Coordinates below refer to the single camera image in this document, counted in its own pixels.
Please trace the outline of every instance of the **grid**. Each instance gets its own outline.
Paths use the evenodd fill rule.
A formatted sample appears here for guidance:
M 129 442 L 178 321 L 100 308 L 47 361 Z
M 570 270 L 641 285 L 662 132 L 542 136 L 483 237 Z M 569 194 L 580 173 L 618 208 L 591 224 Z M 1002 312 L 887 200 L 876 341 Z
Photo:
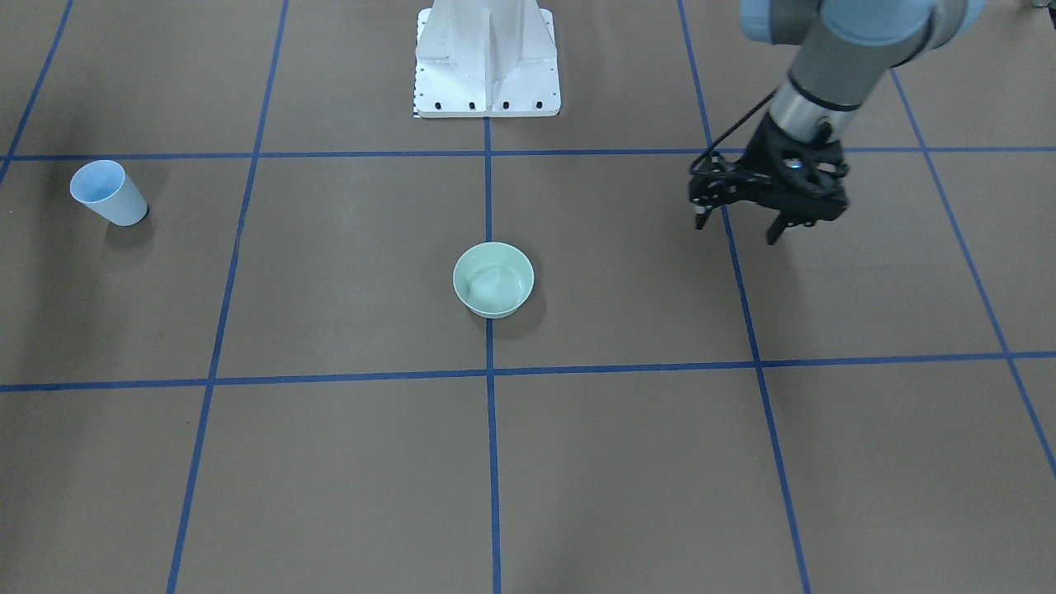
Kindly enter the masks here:
M 690 35 L 690 27 L 685 15 L 683 0 L 677 0 L 678 11 L 681 18 L 681 27 L 684 36 L 685 50 L 689 57 L 696 98 L 700 110 L 701 125 L 704 138 L 708 143 L 712 141 L 712 130 L 708 117 L 708 109 L 704 100 L 704 85 L 698 74 L 696 57 L 694 54 L 693 41 Z M 91 389 L 130 389 L 130 388 L 162 388 L 162 387 L 200 387 L 204 388 L 204 401 L 201 409 L 194 448 L 191 458 L 190 470 L 186 483 L 183 508 L 180 516 L 180 526 L 176 541 L 173 549 L 172 564 L 169 574 L 167 591 L 175 592 L 177 578 L 180 575 L 180 564 L 183 554 L 183 546 L 187 532 L 192 502 L 194 496 L 195 480 L 199 464 L 202 456 L 202 448 L 206 435 L 209 420 L 209 409 L 212 400 L 213 389 L 218 386 L 235 385 L 266 385 L 266 384 L 306 384 L 306 383 L 334 383 L 334 382 L 377 382 L 377 380 L 400 380 L 400 379 L 425 379 L 425 378 L 452 378 L 452 377 L 484 377 L 487 380 L 487 407 L 488 407 L 488 434 L 489 434 L 489 458 L 490 458 L 490 479 L 491 479 L 491 526 L 492 526 L 492 579 L 493 590 L 497 594 L 502 584 L 502 553 L 499 544 L 499 468 L 498 468 L 498 442 L 496 435 L 496 412 L 495 412 L 495 377 L 516 376 L 516 375 L 544 375 L 544 374 L 579 374 L 579 373 L 628 373 L 628 372 L 664 372 L 664 371 L 687 371 L 687 370 L 720 370 L 720 369 L 744 369 L 754 370 L 758 383 L 759 396 L 766 414 L 767 426 L 770 434 L 770 442 L 773 449 L 774 461 L 778 474 L 781 494 L 784 497 L 788 527 L 791 534 L 792 543 L 795 547 L 795 558 L 798 565 L 802 588 L 805 593 L 811 592 L 810 578 L 807 563 L 800 544 L 795 508 L 792 493 L 789 488 L 788 479 L 785 472 L 780 440 L 774 423 L 770 396 L 765 375 L 766 369 L 792 368 L 792 367 L 822 367 L 822 366 L 850 366 L 850 365 L 893 365 L 893 364 L 924 364 L 938 361 L 968 361 L 968 360 L 999 360 L 1005 361 L 1008 372 L 1015 382 L 1022 400 L 1025 413 L 1037 434 L 1038 443 L 1045 456 L 1049 466 L 1056 477 L 1056 458 L 1053 449 L 1041 427 L 1030 394 L 1020 377 L 1017 361 L 1023 359 L 1054 359 L 1056 351 L 1013 351 L 1010 349 L 1002 332 L 998 316 L 994 311 L 987 295 L 984 283 L 976 267 L 972 252 L 961 233 L 956 214 L 949 200 L 947 199 L 942 179 L 931 159 L 932 153 L 942 152 L 1056 152 L 1056 146 L 1016 146 L 1016 147 L 934 147 L 929 146 L 918 126 L 917 118 L 905 90 L 898 77 L 891 71 L 890 75 L 898 90 L 899 96 L 905 108 L 913 133 L 917 137 L 917 147 L 857 147 L 848 148 L 848 152 L 910 152 L 920 153 L 924 156 L 930 171 L 936 189 L 942 201 L 949 225 L 957 238 L 963 258 L 970 271 L 973 281 L 978 291 L 986 314 L 993 327 L 994 335 L 1000 346 L 998 352 L 979 352 L 967 354 L 937 354 L 937 355 L 907 355 L 907 356 L 880 356 L 880 357 L 837 357 L 837 358 L 805 358 L 805 359 L 765 359 L 760 356 L 758 341 L 756 339 L 755 327 L 752 321 L 752 311 L 749 303 L 748 294 L 741 274 L 740 262 L 737 255 L 737 243 L 734 237 L 734 229 L 730 216 L 725 207 L 722 207 L 722 226 L 727 235 L 730 258 L 733 265 L 734 276 L 739 291 L 741 310 L 743 315 L 744 331 L 747 332 L 749 346 L 751 348 L 751 360 L 736 361 L 700 361 L 700 363 L 679 363 L 679 364 L 642 364 L 642 365 L 605 365 L 605 366 L 565 366 L 565 367 L 515 367 L 496 368 L 494 363 L 494 336 L 493 321 L 487 320 L 486 332 L 486 367 L 484 369 L 460 369 L 460 370 L 434 370 L 434 371 L 404 371 L 385 373 L 343 373 L 343 374 L 316 374 L 316 375 L 279 375 L 279 376 L 234 376 L 218 377 L 220 356 L 223 349 L 225 328 L 227 323 L 228 311 L 230 308 L 231 294 L 237 281 L 239 265 L 239 243 L 245 227 L 246 212 L 249 208 L 252 197 L 253 182 L 257 167 L 262 159 L 315 159 L 315 157 L 347 157 L 347 159 L 370 159 L 370 157 L 401 157 L 401 156 L 457 156 L 483 159 L 485 179 L 485 241 L 492 240 L 492 161 L 495 157 L 506 156 L 527 156 L 527 155 L 604 155 L 604 154 L 697 154 L 700 148 L 654 148 L 654 149 L 569 149 L 569 150 L 496 150 L 491 143 L 491 122 L 488 118 L 483 120 L 483 150 L 422 150 L 422 151 L 318 151 L 318 152 L 265 152 L 261 150 L 264 131 L 267 124 L 268 106 L 271 97 L 271 89 L 276 77 L 282 51 L 283 32 L 286 22 L 286 15 L 289 7 L 289 0 L 283 0 L 279 16 L 279 21 L 275 35 L 275 43 L 271 53 L 270 68 L 267 82 L 260 108 L 260 117 L 257 127 L 257 135 L 252 151 L 249 152 L 202 152 L 202 153 L 138 153 L 138 154 L 16 154 L 19 142 L 25 130 L 26 123 L 33 111 L 34 104 L 48 75 L 52 59 L 58 49 L 63 31 L 65 30 L 74 0 L 68 0 L 51 48 L 43 60 L 40 74 L 25 105 L 21 119 L 16 129 L 12 143 L 3 156 L 0 165 L 0 183 L 3 182 L 8 167 L 14 162 L 34 161 L 84 161 L 94 159 L 112 160 L 193 160 L 193 159 L 242 159 L 249 160 L 249 172 L 245 184 L 242 199 L 242 206 L 238 220 L 238 226 L 233 236 L 233 248 L 231 252 L 227 281 L 225 285 L 222 307 L 216 323 L 215 339 L 210 359 L 209 372 L 206 377 L 188 377 L 180 379 L 142 379 L 129 382 L 71 382 L 71 383 L 42 383 L 42 384 L 10 384 L 0 385 L 0 392 L 42 392 L 42 391 L 64 391 L 64 390 L 91 390 Z M 742 152 L 743 149 L 723 149 L 730 153 Z

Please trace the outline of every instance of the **black cable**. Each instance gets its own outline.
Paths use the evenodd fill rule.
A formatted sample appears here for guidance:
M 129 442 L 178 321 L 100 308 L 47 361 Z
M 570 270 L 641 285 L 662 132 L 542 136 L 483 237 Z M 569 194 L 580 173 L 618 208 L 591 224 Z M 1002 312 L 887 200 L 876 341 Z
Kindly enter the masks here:
M 698 156 L 696 160 L 694 160 L 694 162 L 690 165 L 690 174 L 691 175 L 696 175 L 697 173 L 702 173 L 703 171 L 700 171 L 700 169 L 698 169 L 697 166 L 699 166 L 705 159 L 708 159 L 709 156 L 712 155 L 713 152 L 715 152 L 715 147 L 719 146 L 719 143 L 721 143 L 722 141 L 729 138 L 730 134 L 733 134 L 734 132 L 736 132 L 738 128 L 740 128 L 741 126 L 744 125 L 746 122 L 748 122 L 749 119 L 751 119 L 752 116 L 755 115 L 755 113 L 757 111 L 759 111 L 760 109 L 762 109 L 762 106 L 765 106 L 768 103 L 770 103 L 770 99 L 774 98 L 774 95 L 776 95 L 776 94 L 777 94 L 777 89 L 774 89 L 773 91 L 770 92 L 769 95 L 767 95 L 767 97 L 765 99 L 762 99 L 761 101 L 759 101 L 758 104 L 756 104 L 755 107 L 753 107 L 751 110 L 749 110 L 749 112 L 746 113 L 743 117 L 741 117 L 740 119 L 738 119 L 737 123 L 733 125 L 733 127 L 731 127 L 729 130 L 727 130 L 725 132 L 723 132 L 722 135 L 720 135 L 718 138 L 715 138 L 712 142 L 712 144 L 708 145 L 708 148 L 704 149 L 704 153 L 701 154 L 700 156 Z

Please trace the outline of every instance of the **blue joint cap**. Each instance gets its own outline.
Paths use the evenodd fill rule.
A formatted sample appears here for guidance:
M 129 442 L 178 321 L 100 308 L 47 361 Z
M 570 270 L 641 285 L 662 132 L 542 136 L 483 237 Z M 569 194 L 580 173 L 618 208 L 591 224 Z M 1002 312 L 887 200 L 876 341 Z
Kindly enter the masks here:
M 832 33 L 855 45 L 892 45 L 927 24 L 935 0 L 830 0 L 822 20 Z
M 749 39 L 772 45 L 770 0 L 740 0 L 740 29 Z
M 979 20 L 979 15 L 983 13 L 983 6 L 985 5 L 986 0 L 968 0 L 968 7 L 964 12 L 964 21 L 961 23 L 961 29 L 957 30 L 957 33 L 954 34 L 950 41 L 960 37 L 962 33 L 967 31 L 969 26 Z

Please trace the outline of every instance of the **light blue cup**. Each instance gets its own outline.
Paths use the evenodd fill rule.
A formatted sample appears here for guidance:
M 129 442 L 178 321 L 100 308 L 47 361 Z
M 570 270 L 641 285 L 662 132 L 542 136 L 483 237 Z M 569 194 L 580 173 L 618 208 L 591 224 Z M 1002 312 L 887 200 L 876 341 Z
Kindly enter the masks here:
M 512 245 L 489 241 L 458 258 L 453 275 L 455 294 L 474 314 L 504 318 L 528 299 L 535 271 L 528 257 Z
M 147 216 L 147 201 L 113 161 L 93 161 L 70 180 L 70 194 L 115 225 L 127 227 Z

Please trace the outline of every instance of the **white bracket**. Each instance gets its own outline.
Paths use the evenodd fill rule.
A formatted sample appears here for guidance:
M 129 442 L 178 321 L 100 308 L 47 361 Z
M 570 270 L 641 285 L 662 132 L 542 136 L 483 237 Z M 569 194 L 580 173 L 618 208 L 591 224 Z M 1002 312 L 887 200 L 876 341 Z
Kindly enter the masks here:
M 561 111 L 553 15 L 535 0 L 435 0 L 418 14 L 415 57 L 416 116 Z

